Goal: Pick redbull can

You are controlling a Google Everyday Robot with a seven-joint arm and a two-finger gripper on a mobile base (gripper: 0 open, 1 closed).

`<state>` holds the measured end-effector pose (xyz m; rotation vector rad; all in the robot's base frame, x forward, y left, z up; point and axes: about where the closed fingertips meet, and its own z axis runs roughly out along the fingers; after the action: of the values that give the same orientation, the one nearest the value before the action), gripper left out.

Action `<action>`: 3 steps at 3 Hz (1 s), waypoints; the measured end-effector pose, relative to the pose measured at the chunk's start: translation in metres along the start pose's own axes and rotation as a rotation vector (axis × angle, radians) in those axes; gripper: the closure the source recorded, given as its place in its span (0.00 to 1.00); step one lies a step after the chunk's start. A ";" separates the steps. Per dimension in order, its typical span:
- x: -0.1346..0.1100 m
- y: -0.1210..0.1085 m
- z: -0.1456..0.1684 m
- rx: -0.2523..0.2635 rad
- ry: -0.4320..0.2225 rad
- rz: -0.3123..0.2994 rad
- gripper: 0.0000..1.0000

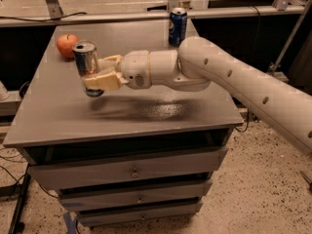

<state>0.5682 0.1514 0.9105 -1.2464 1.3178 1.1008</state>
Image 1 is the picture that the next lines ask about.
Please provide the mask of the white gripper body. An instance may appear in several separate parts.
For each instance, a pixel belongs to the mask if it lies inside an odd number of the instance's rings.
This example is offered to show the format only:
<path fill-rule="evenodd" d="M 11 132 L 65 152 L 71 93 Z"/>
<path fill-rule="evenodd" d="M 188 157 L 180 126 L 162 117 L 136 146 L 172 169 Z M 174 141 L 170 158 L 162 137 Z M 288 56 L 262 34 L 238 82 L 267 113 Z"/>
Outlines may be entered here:
<path fill-rule="evenodd" d="M 150 87 L 149 52 L 132 51 L 121 61 L 121 72 L 131 89 L 148 89 Z"/>

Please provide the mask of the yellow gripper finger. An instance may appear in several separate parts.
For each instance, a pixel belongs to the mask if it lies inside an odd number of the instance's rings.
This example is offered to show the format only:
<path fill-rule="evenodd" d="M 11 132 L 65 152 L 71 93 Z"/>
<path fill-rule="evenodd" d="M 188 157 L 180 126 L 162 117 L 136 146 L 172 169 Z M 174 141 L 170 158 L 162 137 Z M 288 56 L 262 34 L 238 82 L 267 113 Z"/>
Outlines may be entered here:
<path fill-rule="evenodd" d="M 87 89 L 104 91 L 119 90 L 123 85 L 129 83 L 120 72 L 116 71 L 84 76 L 82 81 Z"/>
<path fill-rule="evenodd" d="M 106 58 L 100 58 L 97 62 L 99 65 L 99 70 L 120 70 L 120 63 L 123 57 L 120 55 L 114 55 Z"/>

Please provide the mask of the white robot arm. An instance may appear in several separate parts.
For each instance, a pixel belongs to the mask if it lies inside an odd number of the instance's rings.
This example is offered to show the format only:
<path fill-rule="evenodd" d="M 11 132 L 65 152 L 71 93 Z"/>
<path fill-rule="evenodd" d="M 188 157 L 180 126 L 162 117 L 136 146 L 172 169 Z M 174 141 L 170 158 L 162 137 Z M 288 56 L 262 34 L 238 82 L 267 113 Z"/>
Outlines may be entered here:
<path fill-rule="evenodd" d="M 164 85 L 196 92 L 214 82 L 299 151 L 312 153 L 312 97 L 230 56 L 202 37 L 188 37 L 176 50 L 132 51 L 106 58 L 91 55 L 87 69 L 79 73 L 87 90 Z"/>

